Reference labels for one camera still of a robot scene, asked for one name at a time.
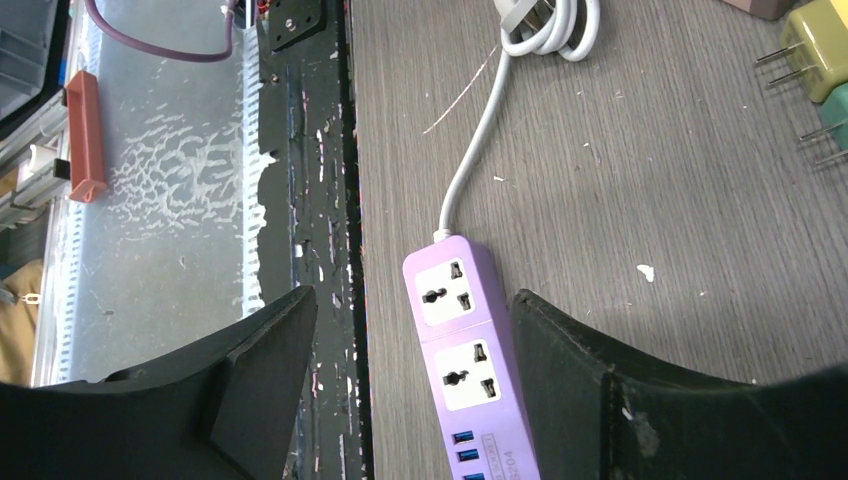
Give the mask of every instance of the green adapter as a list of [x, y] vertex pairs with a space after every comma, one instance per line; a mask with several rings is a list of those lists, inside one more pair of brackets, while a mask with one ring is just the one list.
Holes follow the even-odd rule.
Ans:
[[781, 49], [755, 66], [786, 58], [792, 73], [766, 85], [800, 81], [810, 100], [821, 103], [848, 82], [848, 0], [815, 0], [793, 10], [780, 34]]
[[801, 142], [808, 142], [830, 134], [836, 140], [839, 152], [819, 160], [816, 162], [817, 165], [829, 163], [848, 155], [848, 83], [833, 90], [819, 109], [819, 116], [824, 128], [804, 135], [801, 137]]

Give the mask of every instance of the cable strain relief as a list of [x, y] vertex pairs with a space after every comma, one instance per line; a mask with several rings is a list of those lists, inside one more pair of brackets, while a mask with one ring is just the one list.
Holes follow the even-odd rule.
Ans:
[[439, 243], [442, 240], [447, 239], [451, 235], [453, 235], [453, 232], [451, 232], [447, 228], [441, 228], [439, 230], [436, 230], [435, 233], [433, 233], [433, 243]]

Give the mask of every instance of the brown cloth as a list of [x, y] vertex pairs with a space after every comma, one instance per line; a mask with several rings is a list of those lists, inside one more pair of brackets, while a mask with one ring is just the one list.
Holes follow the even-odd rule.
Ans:
[[[33, 260], [3, 283], [15, 296], [41, 293], [41, 260]], [[0, 382], [30, 386], [38, 305], [0, 303]]]

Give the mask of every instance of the purple power strip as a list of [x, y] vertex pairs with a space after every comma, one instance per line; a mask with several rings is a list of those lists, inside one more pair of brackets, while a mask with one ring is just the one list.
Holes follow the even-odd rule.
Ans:
[[494, 256], [455, 235], [403, 276], [454, 479], [539, 479]]

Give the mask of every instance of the power cord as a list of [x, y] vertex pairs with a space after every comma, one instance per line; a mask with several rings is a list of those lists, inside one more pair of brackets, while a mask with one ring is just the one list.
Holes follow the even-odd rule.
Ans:
[[[572, 49], [567, 43], [575, 33], [579, 3], [585, 7], [586, 26], [577, 46]], [[531, 53], [547, 55], [556, 52], [569, 62], [577, 62], [586, 58], [598, 38], [601, 20], [598, 0], [558, 0], [555, 6], [551, 6], [547, 0], [542, 0], [540, 3], [532, 1], [528, 3], [526, 0], [517, 2], [495, 0], [495, 5], [501, 12], [501, 46], [503, 48], [498, 71], [495, 74], [495, 83], [492, 85], [492, 93], [489, 94], [486, 108], [483, 109], [480, 123], [477, 124], [468, 149], [448, 186], [439, 215], [439, 229], [433, 234], [435, 242], [453, 235], [450, 223], [457, 197], [477, 160], [483, 140], [494, 124], [498, 106], [506, 88], [511, 57], [522, 57]]]
[[224, 51], [219, 53], [181, 52], [179, 50], [171, 50], [170, 48], [152, 45], [137, 38], [130, 37], [129, 35], [118, 31], [112, 25], [109, 25], [109, 22], [107, 22], [106, 19], [103, 18], [103, 15], [100, 14], [100, 10], [97, 9], [97, 2], [95, 0], [85, 0], [85, 9], [88, 11], [88, 16], [91, 17], [94, 24], [100, 27], [100, 30], [102, 30], [103, 33], [130, 48], [149, 53], [151, 55], [156, 55], [157, 57], [182, 60], [184, 62], [214, 63], [226, 60], [233, 54], [233, 18], [235, 16], [237, 1], [238, 0], [228, 0], [226, 7], [221, 9], [224, 12], [224, 31], [227, 43]]

